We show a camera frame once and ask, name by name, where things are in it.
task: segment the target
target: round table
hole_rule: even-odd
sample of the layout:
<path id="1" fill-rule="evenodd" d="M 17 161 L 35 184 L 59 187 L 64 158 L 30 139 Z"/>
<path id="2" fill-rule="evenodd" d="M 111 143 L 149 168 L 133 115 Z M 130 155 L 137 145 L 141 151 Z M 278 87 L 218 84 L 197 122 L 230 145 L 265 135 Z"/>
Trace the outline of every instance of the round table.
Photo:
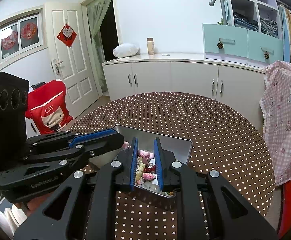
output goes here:
<path id="1" fill-rule="evenodd" d="M 232 108 L 188 93 L 145 93 L 103 105 L 71 130 L 89 133 L 116 124 L 192 140 L 190 167 L 218 170 L 260 214 L 268 212 L 275 180 L 267 146 Z M 116 204 L 116 239 L 176 239 L 176 210 L 143 203 L 133 192 L 117 192 Z"/>

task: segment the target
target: window pane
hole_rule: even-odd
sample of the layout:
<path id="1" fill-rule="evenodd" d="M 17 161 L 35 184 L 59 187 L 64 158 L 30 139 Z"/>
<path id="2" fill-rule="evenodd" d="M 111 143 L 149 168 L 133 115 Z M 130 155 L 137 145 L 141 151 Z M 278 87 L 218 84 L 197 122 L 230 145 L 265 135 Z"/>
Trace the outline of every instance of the window pane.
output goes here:
<path id="1" fill-rule="evenodd" d="M 39 42 L 37 18 L 20 22 L 21 48 Z"/>
<path id="2" fill-rule="evenodd" d="M 18 25 L 15 24 L 11 27 L 0 30 L 0 40 L 2 58 L 6 58 L 19 51 Z"/>

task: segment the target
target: window frame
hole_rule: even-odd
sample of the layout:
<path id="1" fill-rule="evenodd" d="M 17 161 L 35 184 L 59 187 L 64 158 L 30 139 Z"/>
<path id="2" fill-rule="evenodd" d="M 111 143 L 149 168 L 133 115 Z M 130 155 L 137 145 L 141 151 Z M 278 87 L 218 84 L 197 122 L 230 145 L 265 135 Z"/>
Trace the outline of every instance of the window frame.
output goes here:
<path id="1" fill-rule="evenodd" d="M 20 22 L 29 20 L 29 19 L 37 19 L 37 31 L 39 42 L 22 48 L 21 46 L 21 31 L 20 31 Z M 0 70 L 4 69 L 5 67 L 11 65 L 12 63 L 27 57 L 35 52 L 47 48 L 46 36 L 45 36 L 45 11 L 44 6 L 29 8 L 23 11 L 19 11 L 8 18 L 0 21 L 0 28 L 4 30 L 11 26 L 17 25 L 18 30 L 18 44 L 19 44 L 19 51 L 3 58 L 2 57 L 2 48 L 1 48 L 1 40 L 0 40 Z"/>

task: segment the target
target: red paper cut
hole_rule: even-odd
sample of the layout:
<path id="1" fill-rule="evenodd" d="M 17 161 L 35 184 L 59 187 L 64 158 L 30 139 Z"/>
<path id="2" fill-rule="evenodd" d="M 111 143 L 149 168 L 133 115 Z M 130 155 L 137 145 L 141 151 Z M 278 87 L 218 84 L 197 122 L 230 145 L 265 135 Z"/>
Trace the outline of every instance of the red paper cut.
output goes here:
<path id="1" fill-rule="evenodd" d="M 37 25 L 35 25 L 34 23 L 27 23 L 21 29 L 20 34 L 22 38 L 30 40 L 36 34 L 36 31 L 37 31 Z"/>
<path id="2" fill-rule="evenodd" d="M 70 28 L 68 24 L 65 24 L 57 38 L 70 48 L 72 43 L 75 41 L 76 36 L 77 34 L 75 31 Z"/>
<path id="3" fill-rule="evenodd" d="M 4 49 L 11 49 L 16 41 L 18 40 L 18 35 L 15 31 L 12 31 L 10 36 L 5 37 L 4 39 L 1 40 L 1 46 Z"/>

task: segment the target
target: white countertop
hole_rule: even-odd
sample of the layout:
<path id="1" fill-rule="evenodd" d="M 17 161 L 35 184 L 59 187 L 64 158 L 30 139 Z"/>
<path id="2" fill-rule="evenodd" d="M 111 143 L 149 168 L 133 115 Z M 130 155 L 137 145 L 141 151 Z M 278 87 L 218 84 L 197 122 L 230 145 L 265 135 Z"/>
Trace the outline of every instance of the white countertop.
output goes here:
<path id="1" fill-rule="evenodd" d="M 236 62 L 223 61 L 217 59 L 204 58 L 203 54 L 195 53 L 156 53 L 154 55 L 139 54 L 132 57 L 117 58 L 102 63 L 102 65 L 118 64 L 118 63 L 129 63 L 129 62 L 143 62 L 143 61 L 185 61 L 185 62 L 198 62 L 216 65 L 225 65 L 238 68 L 244 68 L 260 73 L 265 73 L 262 68 L 254 67 L 250 65 L 240 64 Z"/>

